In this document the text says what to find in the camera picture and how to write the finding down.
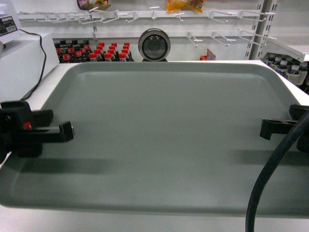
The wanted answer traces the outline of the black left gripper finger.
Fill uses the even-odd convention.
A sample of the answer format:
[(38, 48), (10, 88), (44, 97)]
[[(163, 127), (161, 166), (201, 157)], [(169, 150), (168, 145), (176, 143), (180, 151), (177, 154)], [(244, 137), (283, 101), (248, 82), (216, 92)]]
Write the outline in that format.
[(70, 121), (57, 127), (37, 127), (14, 132), (14, 143), (65, 143), (74, 138)]

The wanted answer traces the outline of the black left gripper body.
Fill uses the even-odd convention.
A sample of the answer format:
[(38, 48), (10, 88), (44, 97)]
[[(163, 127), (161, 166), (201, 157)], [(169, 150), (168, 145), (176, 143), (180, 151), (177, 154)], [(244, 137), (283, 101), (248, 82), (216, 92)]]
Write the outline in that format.
[(9, 152), (21, 158), (36, 158), (42, 154), (42, 144), (26, 141), (27, 132), (48, 127), (54, 118), (53, 110), (32, 111), (26, 101), (4, 101), (0, 103), (0, 156)]

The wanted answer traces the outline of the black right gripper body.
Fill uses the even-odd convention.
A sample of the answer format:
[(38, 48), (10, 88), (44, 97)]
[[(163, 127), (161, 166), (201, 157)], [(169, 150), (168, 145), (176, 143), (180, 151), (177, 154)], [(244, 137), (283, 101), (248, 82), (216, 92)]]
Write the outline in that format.
[(290, 132), (290, 144), (297, 142), (296, 148), (301, 152), (309, 151), (309, 107), (292, 104), (289, 108), (290, 116), (296, 121)]

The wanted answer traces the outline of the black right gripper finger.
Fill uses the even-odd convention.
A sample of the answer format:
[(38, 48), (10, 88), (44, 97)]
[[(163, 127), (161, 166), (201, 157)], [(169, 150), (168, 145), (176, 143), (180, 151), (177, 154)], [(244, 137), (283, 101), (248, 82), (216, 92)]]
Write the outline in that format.
[(287, 134), (297, 123), (295, 120), (274, 120), (263, 118), (260, 137), (270, 140), (272, 134)]

